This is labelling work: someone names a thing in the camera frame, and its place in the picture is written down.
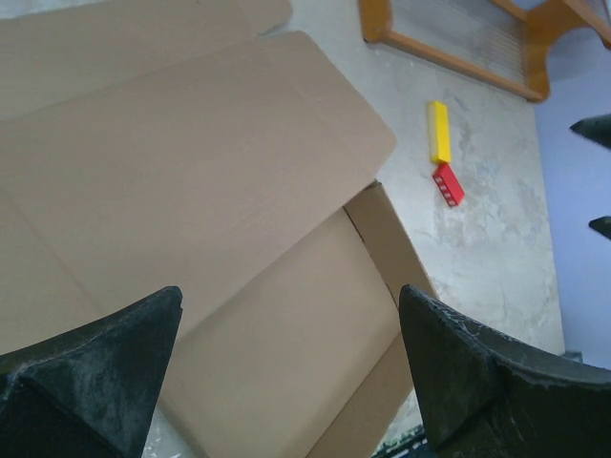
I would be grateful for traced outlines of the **brown cardboard box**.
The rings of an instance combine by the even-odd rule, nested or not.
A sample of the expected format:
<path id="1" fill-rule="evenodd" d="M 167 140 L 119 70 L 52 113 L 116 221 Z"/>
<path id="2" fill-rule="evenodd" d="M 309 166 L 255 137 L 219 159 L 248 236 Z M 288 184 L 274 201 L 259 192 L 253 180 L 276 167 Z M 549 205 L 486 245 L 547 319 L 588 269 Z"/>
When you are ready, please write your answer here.
<path id="1" fill-rule="evenodd" d="M 375 175 L 390 128 L 286 1 L 1 23 L 1 349 L 170 286 L 158 396 L 203 457 L 369 457 L 430 282 Z"/>

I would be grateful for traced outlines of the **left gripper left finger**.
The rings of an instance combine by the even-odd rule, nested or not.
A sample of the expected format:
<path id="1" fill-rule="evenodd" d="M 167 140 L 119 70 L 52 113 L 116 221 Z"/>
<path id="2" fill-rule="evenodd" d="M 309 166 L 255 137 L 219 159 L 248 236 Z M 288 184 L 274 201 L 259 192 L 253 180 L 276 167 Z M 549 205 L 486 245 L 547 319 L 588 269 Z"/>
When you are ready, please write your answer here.
<path id="1" fill-rule="evenodd" d="M 1 357 L 4 457 L 139 457 L 182 315 L 176 286 Z"/>

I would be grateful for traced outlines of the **red toy brick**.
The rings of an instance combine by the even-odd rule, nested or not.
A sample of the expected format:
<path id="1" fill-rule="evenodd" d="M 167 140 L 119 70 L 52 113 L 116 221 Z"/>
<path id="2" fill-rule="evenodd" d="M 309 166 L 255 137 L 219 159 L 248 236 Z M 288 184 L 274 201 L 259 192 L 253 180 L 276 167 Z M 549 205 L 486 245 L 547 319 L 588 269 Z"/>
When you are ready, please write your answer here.
<path id="1" fill-rule="evenodd" d="M 440 163 L 432 174 L 432 179 L 450 207 L 456 207 L 462 202 L 465 191 L 450 163 Z"/>

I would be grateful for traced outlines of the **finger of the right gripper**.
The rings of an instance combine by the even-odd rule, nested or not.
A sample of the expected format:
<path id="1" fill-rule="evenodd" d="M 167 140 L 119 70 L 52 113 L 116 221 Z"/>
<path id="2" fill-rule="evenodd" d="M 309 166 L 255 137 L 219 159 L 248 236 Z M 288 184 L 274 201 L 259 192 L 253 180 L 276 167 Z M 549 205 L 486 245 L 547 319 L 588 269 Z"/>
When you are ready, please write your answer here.
<path id="1" fill-rule="evenodd" d="M 606 149 L 611 148 L 611 114 L 586 117 L 571 125 L 570 130 Z"/>
<path id="2" fill-rule="evenodd" d="M 606 239 L 611 240 L 611 217 L 592 219 L 588 222 L 588 227 Z"/>

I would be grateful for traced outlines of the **yellow toy block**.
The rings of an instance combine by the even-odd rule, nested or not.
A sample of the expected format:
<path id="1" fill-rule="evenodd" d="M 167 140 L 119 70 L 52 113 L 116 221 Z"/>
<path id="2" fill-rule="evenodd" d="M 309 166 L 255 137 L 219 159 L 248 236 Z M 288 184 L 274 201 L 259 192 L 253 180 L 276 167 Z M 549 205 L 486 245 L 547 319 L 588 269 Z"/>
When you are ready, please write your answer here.
<path id="1" fill-rule="evenodd" d="M 427 114 L 431 161 L 450 163 L 452 152 L 448 107 L 440 101 L 431 101 Z"/>

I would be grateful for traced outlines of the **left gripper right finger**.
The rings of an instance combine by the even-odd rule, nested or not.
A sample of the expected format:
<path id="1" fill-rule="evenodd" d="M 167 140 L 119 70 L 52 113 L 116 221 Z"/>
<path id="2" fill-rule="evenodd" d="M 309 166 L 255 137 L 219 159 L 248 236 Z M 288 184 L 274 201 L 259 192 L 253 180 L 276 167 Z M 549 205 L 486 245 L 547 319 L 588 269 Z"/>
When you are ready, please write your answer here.
<path id="1" fill-rule="evenodd" d="M 523 343 L 411 285 L 399 317 L 437 456 L 609 456 L 609 370 Z"/>

